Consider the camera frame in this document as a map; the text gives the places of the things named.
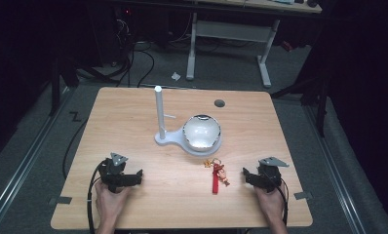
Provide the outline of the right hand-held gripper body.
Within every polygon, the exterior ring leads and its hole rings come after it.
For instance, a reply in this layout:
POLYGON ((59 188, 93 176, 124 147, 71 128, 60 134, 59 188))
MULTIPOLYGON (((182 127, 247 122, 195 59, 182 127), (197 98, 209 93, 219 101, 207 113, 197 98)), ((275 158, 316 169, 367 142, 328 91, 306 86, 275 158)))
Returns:
POLYGON ((263 189, 275 189, 279 187, 282 183, 282 176, 279 168, 287 168, 289 164, 276 157, 260 159, 258 163, 259 166, 257 167, 258 176, 256 186, 263 189))

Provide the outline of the person's left hand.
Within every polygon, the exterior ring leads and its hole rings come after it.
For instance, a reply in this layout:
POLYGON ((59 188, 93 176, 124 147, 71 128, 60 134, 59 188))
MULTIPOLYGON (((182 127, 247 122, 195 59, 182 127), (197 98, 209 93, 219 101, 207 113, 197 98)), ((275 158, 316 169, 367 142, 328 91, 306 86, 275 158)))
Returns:
POLYGON ((113 193, 106 184, 98 181, 95 189, 97 193, 97 210, 100 218, 99 229, 114 228, 132 188, 124 187, 119 193, 113 193))

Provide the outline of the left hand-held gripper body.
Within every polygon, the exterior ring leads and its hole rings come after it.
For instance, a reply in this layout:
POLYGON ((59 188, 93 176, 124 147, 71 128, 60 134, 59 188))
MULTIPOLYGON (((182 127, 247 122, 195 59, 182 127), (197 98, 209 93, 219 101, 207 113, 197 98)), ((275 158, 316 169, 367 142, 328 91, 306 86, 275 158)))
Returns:
POLYGON ((123 174, 128 157, 113 152, 110 155, 111 157, 106 158, 98 169, 101 181, 113 193, 117 191, 118 187, 134 186, 135 177, 123 174))

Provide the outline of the person's right hand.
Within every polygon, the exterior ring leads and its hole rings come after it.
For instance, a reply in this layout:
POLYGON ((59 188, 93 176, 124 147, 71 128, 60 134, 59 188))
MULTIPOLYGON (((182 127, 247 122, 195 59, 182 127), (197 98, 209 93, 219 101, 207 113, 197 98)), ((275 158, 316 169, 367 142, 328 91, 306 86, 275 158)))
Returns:
POLYGON ((268 224, 270 226, 285 225, 283 222, 284 200, 282 194, 277 189, 267 192, 259 187, 256 187, 254 191, 268 224))

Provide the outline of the red strap figure keychain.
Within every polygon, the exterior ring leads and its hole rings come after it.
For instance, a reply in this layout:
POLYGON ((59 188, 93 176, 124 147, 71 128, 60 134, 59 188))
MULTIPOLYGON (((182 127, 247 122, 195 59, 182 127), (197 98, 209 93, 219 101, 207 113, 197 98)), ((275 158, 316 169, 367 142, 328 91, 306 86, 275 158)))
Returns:
POLYGON ((205 168, 210 168, 213 170, 213 186, 212 186, 212 194, 216 195, 219 191, 219 186, 223 184, 224 186, 229 186, 230 182, 227 177, 227 173, 225 171, 225 166, 222 164, 222 161, 213 158, 212 160, 207 159, 204 162, 205 168))

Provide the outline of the black computer tower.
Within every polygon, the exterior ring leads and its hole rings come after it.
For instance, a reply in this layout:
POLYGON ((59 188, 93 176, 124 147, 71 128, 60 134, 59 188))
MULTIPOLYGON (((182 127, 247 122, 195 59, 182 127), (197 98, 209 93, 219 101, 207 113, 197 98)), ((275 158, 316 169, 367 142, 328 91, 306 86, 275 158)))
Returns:
POLYGON ((130 24, 124 9, 102 3, 87 6, 97 44, 97 65, 123 63, 130 51, 130 24))

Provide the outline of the desk with white frame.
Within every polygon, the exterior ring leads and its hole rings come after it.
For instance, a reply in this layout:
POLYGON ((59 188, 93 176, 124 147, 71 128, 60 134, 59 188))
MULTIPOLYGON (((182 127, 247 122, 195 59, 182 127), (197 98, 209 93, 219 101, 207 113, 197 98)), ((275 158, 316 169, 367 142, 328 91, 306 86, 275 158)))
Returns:
POLYGON ((135 7, 184 10, 192 13, 186 79, 195 78, 198 37, 263 43, 256 57, 265 88, 271 87, 266 60, 283 17, 317 17, 317 0, 119 0, 135 7))

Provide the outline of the white stand with hook pole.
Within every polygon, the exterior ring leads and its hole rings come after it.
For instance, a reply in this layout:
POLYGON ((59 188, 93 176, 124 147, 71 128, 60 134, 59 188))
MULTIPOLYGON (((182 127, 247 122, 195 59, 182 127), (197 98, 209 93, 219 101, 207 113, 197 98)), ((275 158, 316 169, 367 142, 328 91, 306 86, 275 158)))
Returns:
POLYGON ((221 146, 221 136, 220 136, 220 141, 217 143, 217 145, 214 148, 206 152, 198 152, 198 151, 192 150, 188 146, 188 143, 185 141, 185 138, 182 132, 182 127, 186 122, 176 131, 173 131, 173 132, 167 131, 165 126, 165 113, 164 113, 164 106, 163 106, 162 87, 156 86, 154 88, 154 93, 155 93, 155 99, 156 99, 157 119, 158 119, 158 128, 159 128, 159 131, 155 135, 154 139, 158 145, 164 146, 164 145, 174 144, 179 146, 186 153, 196 157, 208 157, 216 153, 216 151, 221 146))

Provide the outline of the shiny silver bowl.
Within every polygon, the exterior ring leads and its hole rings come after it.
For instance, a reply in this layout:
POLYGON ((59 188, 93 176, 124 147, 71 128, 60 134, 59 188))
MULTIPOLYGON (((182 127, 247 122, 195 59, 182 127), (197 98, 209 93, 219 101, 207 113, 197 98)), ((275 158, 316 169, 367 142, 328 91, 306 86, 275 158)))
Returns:
POLYGON ((192 150, 206 152, 220 141, 221 127, 214 117, 200 114, 187 120, 182 127, 182 132, 192 150))

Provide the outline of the metal floor rail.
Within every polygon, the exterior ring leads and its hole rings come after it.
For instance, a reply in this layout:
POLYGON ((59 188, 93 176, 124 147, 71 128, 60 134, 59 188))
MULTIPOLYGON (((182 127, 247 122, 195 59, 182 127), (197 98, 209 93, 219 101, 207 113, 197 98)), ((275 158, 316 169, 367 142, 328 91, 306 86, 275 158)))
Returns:
POLYGON ((352 196, 347 189, 342 176, 336 166, 329 145, 326 139, 321 136, 320 131, 316 126, 315 111, 308 106, 302 107, 305 116, 307 117, 312 131, 314 132, 316 139, 321 147, 322 155, 325 161, 326 169, 330 177, 330 182, 333 186, 338 202, 344 215, 348 221, 352 234, 367 234, 364 224, 358 214, 352 196))
POLYGON ((75 88, 63 88, 54 112, 51 89, 45 91, 32 109, 20 120, 15 133, 0 152, 0 223, 31 171, 42 145, 61 109, 75 88))

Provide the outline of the black stand legs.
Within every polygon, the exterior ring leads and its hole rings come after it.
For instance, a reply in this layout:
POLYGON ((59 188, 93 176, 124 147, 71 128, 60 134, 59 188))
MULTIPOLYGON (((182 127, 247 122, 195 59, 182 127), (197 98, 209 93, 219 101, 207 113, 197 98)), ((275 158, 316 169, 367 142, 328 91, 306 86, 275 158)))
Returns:
POLYGON ((328 89, 330 84, 330 76, 323 75, 310 79, 296 81, 293 85, 290 85, 278 92, 271 94, 272 98, 280 98, 287 94, 302 93, 300 103, 303 106, 317 105, 317 114, 315 119, 315 127, 321 137, 325 136, 324 124, 327 114, 327 99, 328 89))
POLYGON ((79 85, 79 79, 76 75, 75 62, 72 58, 66 56, 56 56, 52 63, 52 102, 50 115, 54 116, 60 104, 60 84, 62 79, 69 88, 76 88, 79 85))

